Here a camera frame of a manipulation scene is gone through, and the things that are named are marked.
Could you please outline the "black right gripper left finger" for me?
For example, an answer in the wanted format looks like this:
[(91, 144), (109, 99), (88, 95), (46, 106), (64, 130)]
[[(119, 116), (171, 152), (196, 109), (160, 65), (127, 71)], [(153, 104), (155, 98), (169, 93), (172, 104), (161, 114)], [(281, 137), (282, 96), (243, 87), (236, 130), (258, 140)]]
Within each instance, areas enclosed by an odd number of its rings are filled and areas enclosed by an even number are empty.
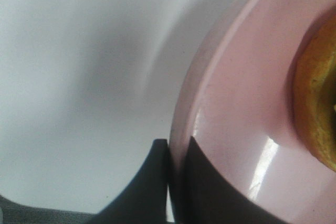
[(157, 139), (127, 187), (87, 223), (166, 223), (167, 185), (167, 140)]

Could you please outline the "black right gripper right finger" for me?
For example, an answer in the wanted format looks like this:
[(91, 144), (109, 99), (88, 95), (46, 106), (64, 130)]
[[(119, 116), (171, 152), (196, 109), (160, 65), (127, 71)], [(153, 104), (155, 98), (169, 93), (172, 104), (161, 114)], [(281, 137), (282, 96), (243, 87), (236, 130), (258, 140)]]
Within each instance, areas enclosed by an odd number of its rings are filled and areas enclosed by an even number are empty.
[(193, 137), (182, 181), (171, 193), (176, 223), (278, 223), (220, 175)]

